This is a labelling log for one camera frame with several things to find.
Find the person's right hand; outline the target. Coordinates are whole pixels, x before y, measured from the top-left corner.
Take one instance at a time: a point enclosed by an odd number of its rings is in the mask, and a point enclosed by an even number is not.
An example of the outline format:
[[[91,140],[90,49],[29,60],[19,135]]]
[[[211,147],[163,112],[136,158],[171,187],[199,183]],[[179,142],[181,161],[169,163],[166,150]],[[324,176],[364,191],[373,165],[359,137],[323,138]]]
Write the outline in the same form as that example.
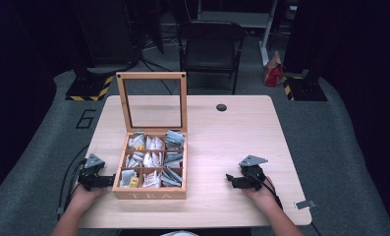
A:
[[[269,177],[265,179],[264,186],[260,190],[243,189],[242,193],[249,197],[262,210],[278,206],[274,197],[275,188]]]

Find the red paper bag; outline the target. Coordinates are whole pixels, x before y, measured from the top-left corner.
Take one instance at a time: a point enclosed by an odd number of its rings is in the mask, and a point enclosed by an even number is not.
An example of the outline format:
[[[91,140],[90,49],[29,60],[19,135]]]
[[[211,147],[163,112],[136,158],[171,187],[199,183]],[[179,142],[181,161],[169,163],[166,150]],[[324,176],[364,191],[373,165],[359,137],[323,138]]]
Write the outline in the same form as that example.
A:
[[[272,59],[265,65],[264,84],[267,87],[276,87],[282,75],[282,62],[278,51],[274,52]]]

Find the person's white clothing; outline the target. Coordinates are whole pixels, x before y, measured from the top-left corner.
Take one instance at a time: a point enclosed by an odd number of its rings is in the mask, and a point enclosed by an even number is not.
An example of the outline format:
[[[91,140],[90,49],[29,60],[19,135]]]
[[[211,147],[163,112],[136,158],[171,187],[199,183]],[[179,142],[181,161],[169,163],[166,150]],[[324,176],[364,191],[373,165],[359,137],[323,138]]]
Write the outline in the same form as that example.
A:
[[[161,234],[160,236],[199,236],[191,231],[178,230]]]

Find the striped black stand base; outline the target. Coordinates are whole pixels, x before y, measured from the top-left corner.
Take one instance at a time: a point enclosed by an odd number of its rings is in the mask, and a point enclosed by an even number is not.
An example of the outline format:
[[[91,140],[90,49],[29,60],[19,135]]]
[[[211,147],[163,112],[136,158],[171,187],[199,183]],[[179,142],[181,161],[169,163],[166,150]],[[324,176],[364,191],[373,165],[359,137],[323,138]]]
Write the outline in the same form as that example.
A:
[[[318,82],[309,83],[303,77],[284,77],[284,91],[293,101],[326,101],[327,97]]]
[[[109,90],[112,81],[111,75],[92,74],[87,79],[76,77],[66,92],[66,99],[74,101],[101,100]]]

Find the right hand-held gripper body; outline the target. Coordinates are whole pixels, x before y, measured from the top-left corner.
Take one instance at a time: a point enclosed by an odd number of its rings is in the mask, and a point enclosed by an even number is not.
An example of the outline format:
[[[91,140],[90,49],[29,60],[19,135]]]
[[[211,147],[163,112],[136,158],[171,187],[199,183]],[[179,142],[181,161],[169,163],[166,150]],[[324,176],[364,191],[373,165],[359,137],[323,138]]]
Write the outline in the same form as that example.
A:
[[[243,189],[254,188],[256,191],[258,191],[262,187],[266,176],[263,173],[260,164],[266,162],[266,158],[249,154],[239,163],[241,167],[241,173],[244,176]]]

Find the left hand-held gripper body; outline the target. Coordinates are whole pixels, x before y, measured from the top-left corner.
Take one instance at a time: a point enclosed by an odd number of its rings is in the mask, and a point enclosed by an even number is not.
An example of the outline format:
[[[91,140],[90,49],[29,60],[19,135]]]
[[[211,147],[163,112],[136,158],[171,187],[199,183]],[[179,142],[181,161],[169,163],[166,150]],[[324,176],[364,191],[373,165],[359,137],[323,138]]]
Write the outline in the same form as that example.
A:
[[[78,182],[87,190],[92,188],[102,188],[102,180],[99,176],[99,171],[105,166],[105,161],[91,153],[85,160],[82,167]]]

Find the wooden tea box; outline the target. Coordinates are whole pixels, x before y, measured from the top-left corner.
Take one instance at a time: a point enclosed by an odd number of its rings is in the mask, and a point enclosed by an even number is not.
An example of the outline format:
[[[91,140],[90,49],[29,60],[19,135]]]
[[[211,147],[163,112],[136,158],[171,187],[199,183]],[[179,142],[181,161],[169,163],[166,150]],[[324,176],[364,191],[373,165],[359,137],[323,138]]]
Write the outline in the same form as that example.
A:
[[[184,200],[187,197],[187,75],[184,72],[120,72],[117,82],[127,133],[113,185],[114,195],[121,200]],[[181,132],[186,137],[183,186],[120,187],[121,164],[129,138],[136,133],[164,136],[169,130]]]

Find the pile of tea bags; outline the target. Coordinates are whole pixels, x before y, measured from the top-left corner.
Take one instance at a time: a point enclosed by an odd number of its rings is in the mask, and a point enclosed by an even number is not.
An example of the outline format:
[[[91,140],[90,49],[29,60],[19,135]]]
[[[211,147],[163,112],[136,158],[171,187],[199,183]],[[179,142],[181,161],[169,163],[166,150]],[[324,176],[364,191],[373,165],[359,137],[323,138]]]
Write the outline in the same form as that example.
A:
[[[164,136],[132,135],[121,164],[120,187],[181,188],[186,137],[169,130]]]

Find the person's left hand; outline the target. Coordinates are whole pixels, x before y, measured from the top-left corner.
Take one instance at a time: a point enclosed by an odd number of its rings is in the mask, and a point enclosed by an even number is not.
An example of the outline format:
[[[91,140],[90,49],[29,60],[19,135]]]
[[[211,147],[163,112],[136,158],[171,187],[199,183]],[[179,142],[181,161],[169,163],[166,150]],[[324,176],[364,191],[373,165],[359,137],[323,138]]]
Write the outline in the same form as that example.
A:
[[[89,191],[82,184],[79,184],[71,196],[68,209],[75,212],[85,212],[97,198],[106,193],[107,188],[96,188]]]

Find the black folding chair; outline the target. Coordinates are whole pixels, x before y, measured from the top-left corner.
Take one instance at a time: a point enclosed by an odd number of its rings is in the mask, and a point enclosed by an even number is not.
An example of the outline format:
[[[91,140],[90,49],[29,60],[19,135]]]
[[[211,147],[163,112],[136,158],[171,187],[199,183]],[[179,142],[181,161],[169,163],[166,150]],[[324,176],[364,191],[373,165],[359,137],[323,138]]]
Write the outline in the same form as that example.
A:
[[[237,87],[245,30],[236,23],[192,20],[178,26],[180,70],[228,74]]]

